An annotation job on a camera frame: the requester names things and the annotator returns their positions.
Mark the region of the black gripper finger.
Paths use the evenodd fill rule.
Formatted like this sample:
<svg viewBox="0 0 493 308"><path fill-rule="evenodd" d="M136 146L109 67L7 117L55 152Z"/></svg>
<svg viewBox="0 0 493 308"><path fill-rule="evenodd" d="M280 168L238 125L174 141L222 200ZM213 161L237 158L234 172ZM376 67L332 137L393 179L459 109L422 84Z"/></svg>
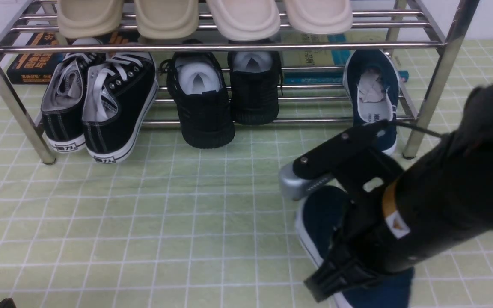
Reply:
<svg viewBox="0 0 493 308"><path fill-rule="evenodd" d="M322 302L345 290L376 285L385 277L347 246L332 246L323 263L303 283L314 300Z"/></svg>
<svg viewBox="0 0 493 308"><path fill-rule="evenodd" d="M364 164L381 159L385 155L375 147L375 141L394 124L382 120L345 130L294 160L293 174L303 180L314 180L339 166L352 165L355 160Z"/></svg>

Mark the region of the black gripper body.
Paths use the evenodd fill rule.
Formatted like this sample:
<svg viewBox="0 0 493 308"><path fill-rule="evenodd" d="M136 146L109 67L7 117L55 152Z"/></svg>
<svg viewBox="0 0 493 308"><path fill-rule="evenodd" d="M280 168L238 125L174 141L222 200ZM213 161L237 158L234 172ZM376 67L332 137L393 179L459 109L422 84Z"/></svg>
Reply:
<svg viewBox="0 0 493 308"><path fill-rule="evenodd" d="M386 225L382 199L386 187L403 173L388 155L368 148L337 168L337 181L348 194L342 233L354 255L368 268L391 274L386 259L394 236Z"/></svg>

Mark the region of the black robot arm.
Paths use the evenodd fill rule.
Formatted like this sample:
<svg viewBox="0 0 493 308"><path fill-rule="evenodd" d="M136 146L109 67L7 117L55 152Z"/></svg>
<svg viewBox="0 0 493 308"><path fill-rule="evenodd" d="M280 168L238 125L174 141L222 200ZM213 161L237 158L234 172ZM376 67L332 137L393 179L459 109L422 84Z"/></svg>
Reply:
<svg viewBox="0 0 493 308"><path fill-rule="evenodd" d="M439 144L408 169L375 147L402 126ZM338 308L407 308L415 267L493 231L493 84L471 91L458 128L438 134L382 120L345 130L282 175L300 201L296 232L317 269L304 280Z"/></svg>

